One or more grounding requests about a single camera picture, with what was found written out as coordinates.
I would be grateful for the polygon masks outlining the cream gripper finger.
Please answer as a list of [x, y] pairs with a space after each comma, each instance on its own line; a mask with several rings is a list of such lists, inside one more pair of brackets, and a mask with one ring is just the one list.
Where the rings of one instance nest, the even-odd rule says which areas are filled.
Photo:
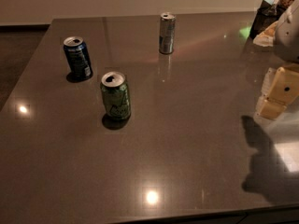
[[262, 94], [267, 95], [270, 91], [273, 79], [276, 74], [276, 69], [269, 68], [264, 76], [263, 85], [262, 85]]
[[270, 91], [262, 94], [256, 105], [256, 114], [264, 119], [278, 118], [299, 96], [299, 67], [281, 66], [276, 69]]

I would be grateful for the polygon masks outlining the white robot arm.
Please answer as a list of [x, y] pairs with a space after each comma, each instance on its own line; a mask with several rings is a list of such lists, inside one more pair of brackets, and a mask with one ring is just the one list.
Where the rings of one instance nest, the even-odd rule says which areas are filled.
[[299, 0], [294, 0], [278, 20], [274, 52], [286, 64], [269, 68], [264, 77], [256, 113], [265, 119], [279, 117], [299, 96]]

